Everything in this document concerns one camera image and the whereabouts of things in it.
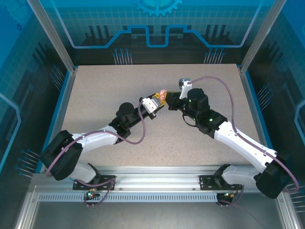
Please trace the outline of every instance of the beige work surface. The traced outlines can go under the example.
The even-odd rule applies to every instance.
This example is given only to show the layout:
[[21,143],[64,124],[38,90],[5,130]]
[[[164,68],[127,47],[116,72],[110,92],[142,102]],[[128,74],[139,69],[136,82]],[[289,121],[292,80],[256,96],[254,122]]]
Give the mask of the beige work surface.
[[[236,127],[258,141],[250,108],[235,64],[109,65],[78,68],[62,129],[85,133],[105,127],[115,118],[119,106],[139,104],[161,89],[179,91],[180,78],[192,80],[217,76],[230,87],[235,103]],[[193,87],[202,88],[211,109],[231,120],[231,103],[225,87],[216,80],[204,80]],[[223,143],[189,127],[180,111],[168,106],[153,120],[145,119],[146,137],[139,145],[126,142],[104,146],[81,156],[95,166],[190,166],[248,164]],[[142,137],[142,124],[131,129],[130,141]]]

